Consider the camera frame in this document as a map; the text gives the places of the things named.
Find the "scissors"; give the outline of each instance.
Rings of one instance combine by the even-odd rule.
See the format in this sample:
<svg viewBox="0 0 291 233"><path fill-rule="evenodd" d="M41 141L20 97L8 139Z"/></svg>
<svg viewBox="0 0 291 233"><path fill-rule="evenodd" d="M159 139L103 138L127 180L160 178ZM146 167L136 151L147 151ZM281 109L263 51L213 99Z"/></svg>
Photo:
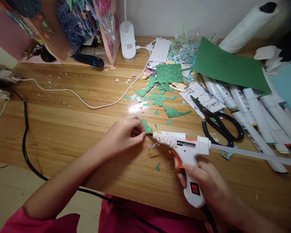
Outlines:
<svg viewBox="0 0 291 233"><path fill-rule="evenodd" d="M240 140L242 140L244 138L244 131L243 131L242 126L233 117L231 117L231 116L229 116L229 115L227 115L225 113L222 113L222 112L212 113L205 106L203 106L198 100L196 100L192 95L191 95L191 99L193 100L193 102L197 105L199 110L205 116L206 121L202 122L203 130L204 130L204 133L205 133L206 137L209 138L211 143L217 144L217 145L221 145L221 144L217 143L211 137L211 135L209 134L206 122L208 122L208 124L210 124L212 127L214 127L227 140L228 144L226 146L228 146L228 147L233 147L234 146L234 141L240 141ZM237 129L237 132L238 132L238 137L237 138L234 137L229 132L229 130L225 127L225 125L221 121L220 117L218 117L218 116L222 116L222 117L228 119L230 122L233 123L233 125L235 125L235 127ZM218 124L215 124L212 120L210 120L211 117L213 117Z"/></svg>

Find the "glue gun trigger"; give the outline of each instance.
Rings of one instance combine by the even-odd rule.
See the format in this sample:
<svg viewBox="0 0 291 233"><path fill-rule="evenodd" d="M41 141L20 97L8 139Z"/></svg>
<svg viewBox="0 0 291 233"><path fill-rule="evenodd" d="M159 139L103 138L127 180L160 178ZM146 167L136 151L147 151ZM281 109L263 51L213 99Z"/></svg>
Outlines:
<svg viewBox="0 0 291 233"><path fill-rule="evenodd" d="M178 171L180 171L180 169L184 169L184 167L182 167L182 161L181 161L179 155L177 154L177 152L175 152L174 150L169 150L168 152L174 153L174 155L176 156L177 161L178 161Z"/></svg>

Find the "pink shirt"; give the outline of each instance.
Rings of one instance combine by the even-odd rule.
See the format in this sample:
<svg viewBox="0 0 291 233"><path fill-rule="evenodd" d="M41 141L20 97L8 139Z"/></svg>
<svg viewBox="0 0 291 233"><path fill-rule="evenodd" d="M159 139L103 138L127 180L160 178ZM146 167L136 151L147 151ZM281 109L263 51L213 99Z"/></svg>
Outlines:
<svg viewBox="0 0 291 233"><path fill-rule="evenodd" d="M207 232L202 221L112 195L106 194L105 196L116 200L122 206L166 232ZM156 232L105 200L102 200L101 206L99 233ZM59 219L34 220L27 217L25 209L21 207L8 219L0 233L76 233L79 218L78 214L69 214Z"/></svg>

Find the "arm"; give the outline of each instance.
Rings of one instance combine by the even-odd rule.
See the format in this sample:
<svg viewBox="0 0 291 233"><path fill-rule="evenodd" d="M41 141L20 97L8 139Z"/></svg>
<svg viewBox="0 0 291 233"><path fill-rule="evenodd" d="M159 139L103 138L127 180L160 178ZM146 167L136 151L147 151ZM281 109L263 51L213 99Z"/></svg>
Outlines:
<svg viewBox="0 0 291 233"><path fill-rule="evenodd" d="M137 137L131 137L134 127L142 132ZM145 135L137 115L118 120L95 146L51 177L24 203L26 215L38 220L56 218L92 171L142 142Z"/></svg>
<svg viewBox="0 0 291 233"><path fill-rule="evenodd" d="M197 157L198 167L183 163L184 169L191 174L201 185L207 203L227 223L237 227L244 233L285 233L273 222L252 210L225 182L219 171L208 159L202 156ZM178 161L175 158L176 170ZM186 179L183 173L177 173L182 185L186 186Z"/></svg>

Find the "hot glue gun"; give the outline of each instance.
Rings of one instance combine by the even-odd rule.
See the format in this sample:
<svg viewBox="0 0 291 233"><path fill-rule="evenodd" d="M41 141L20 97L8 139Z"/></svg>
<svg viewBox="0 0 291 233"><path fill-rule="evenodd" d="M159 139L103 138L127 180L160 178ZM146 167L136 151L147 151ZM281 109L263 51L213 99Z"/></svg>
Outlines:
<svg viewBox="0 0 291 233"><path fill-rule="evenodd" d="M185 133L157 131L153 133L153 138L159 143L170 146L174 151L179 168L182 163L189 163L197 166L196 157L198 155L209 155L211 150L211 142L208 138L197 136L196 139L187 138ZM186 172L187 187L183 190L187 201L194 207L200 208L205 204L205 197L200 186L190 174Z"/></svg>

